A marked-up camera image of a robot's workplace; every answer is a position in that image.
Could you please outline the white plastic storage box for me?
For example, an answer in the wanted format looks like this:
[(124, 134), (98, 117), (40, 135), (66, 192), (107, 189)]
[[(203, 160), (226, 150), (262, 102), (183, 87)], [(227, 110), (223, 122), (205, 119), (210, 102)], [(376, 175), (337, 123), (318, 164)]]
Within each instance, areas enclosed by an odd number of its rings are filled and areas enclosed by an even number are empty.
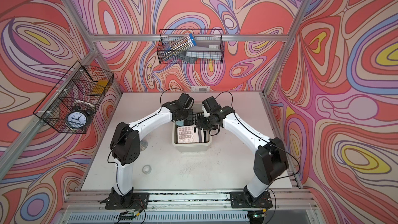
[[(195, 104), (193, 107), (193, 113), (203, 113), (202, 106), (200, 104)], [(198, 144), (178, 144), (177, 143), (177, 128), (185, 126), (184, 121), (177, 121), (173, 125), (172, 131), (172, 145), (180, 152), (199, 152), (206, 151), (212, 144), (212, 137), (209, 135), (209, 130), (203, 130), (204, 133), (204, 143)]]

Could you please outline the dark maroon calculator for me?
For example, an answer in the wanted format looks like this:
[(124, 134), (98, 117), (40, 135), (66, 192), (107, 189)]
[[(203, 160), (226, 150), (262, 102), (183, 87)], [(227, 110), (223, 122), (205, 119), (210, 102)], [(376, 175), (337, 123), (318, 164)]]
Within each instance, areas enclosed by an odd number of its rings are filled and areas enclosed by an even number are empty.
[(186, 119), (184, 121), (184, 125), (185, 126), (189, 126), (189, 125), (197, 125), (198, 120), (200, 119), (200, 117), (203, 116), (203, 113), (193, 113), (193, 114), (189, 114), (188, 119)]

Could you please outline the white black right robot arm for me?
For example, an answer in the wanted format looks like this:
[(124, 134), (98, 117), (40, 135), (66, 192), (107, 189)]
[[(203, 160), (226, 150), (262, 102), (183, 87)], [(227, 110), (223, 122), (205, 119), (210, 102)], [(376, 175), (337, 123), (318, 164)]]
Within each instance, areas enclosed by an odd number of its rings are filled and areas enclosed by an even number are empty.
[(213, 96), (202, 102), (202, 110), (204, 116), (199, 119), (197, 128), (224, 128), (238, 137), (254, 154), (255, 175), (243, 189), (246, 203), (254, 204), (289, 169), (284, 142), (257, 131), (243, 121), (233, 107), (222, 107)]

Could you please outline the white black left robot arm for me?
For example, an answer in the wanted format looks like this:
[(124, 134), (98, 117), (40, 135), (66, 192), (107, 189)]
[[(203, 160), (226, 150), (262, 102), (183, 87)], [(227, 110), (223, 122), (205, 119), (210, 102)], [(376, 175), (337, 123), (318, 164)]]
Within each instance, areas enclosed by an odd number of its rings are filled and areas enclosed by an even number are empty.
[(142, 139), (164, 124), (189, 118), (193, 104), (194, 99), (182, 93), (174, 101), (161, 103), (147, 117), (131, 123), (121, 122), (116, 126), (107, 162), (116, 167), (113, 191), (117, 195), (124, 197), (133, 191), (133, 163), (140, 156)]

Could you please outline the small pink calculator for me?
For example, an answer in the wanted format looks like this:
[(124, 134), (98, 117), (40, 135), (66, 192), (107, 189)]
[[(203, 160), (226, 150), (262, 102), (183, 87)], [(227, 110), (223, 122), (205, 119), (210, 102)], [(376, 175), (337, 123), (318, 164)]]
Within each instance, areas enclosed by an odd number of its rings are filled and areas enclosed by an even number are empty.
[(198, 129), (194, 125), (181, 126), (177, 128), (178, 144), (198, 144), (204, 143), (203, 130)]

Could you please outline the white barcode label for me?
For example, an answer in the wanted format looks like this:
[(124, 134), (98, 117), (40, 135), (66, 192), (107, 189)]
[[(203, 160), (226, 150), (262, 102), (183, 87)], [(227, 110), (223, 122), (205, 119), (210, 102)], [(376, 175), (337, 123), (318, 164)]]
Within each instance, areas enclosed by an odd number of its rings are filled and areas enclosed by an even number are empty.
[(191, 91), (192, 92), (209, 92), (210, 87), (209, 86), (191, 86)]

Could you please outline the grey stapler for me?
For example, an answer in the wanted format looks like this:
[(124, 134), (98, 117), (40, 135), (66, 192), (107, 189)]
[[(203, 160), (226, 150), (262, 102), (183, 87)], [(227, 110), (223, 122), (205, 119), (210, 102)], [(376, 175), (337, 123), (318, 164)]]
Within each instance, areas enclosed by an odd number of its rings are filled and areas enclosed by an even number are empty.
[(186, 56), (197, 59), (221, 60), (222, 52), (216, 48), (193, 46), (186, 51)]

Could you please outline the clear tape roll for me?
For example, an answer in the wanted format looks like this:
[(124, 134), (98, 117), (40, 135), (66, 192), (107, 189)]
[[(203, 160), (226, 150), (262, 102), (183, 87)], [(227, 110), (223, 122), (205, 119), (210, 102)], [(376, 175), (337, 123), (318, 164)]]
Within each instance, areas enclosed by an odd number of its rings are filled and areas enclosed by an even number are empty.
[(144, 165), (143, 168), (142, 168), (142, 172), (143, 172), (145, 175), (150, 174), (151, 171), (152, 171), (152, 168), (151, 168), (151, 166), (148, 165), (148, 164), (147, 164), (147, 165)]

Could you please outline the pencil tube blue cap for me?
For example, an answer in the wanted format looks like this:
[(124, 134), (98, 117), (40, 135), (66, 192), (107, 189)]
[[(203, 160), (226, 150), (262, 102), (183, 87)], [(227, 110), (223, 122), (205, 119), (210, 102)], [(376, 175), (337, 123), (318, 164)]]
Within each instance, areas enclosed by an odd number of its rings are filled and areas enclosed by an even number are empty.
[(160, 50), (161, 61), (177, 59), (178, 55), (197, 45), (191, 33), (173, 41), (170, 41), (169, 38), (163, 38), (161, 44), (163, 45)]

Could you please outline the yellow sticky notes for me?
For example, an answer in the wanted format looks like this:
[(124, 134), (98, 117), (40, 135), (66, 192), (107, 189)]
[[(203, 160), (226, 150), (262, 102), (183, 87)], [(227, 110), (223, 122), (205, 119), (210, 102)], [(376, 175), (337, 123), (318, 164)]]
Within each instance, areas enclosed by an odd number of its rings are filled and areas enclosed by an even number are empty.
[(93, 85), (90, 94), (94, 96), (101, 96), (104, 93), (108, 82), (108, 80), (99, 80)]

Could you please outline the black alarm clock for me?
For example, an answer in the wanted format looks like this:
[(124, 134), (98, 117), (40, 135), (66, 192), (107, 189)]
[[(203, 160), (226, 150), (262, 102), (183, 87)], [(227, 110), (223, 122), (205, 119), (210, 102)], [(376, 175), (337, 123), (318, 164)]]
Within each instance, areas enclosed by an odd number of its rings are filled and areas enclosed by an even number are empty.
[(83, 109), (80, 106), (74, 106), (72, 111), (66, 116), (66, 125), (72, 129), (83, 129), (88, 126), (93, 115), (92, 109)]

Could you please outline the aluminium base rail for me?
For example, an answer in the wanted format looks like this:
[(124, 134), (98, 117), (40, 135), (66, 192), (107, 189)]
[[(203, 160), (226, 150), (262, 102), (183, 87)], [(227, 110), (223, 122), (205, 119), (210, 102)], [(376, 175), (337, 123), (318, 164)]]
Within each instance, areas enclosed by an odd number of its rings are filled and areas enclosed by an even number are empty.
[(233, 208), (230, 191), (149, 190), (130, 209), (107, 209), (108, 191), (69, 194), (54, 224), (324, 224), (314, 196), (304, 189), (273, 189), (262, 207)]

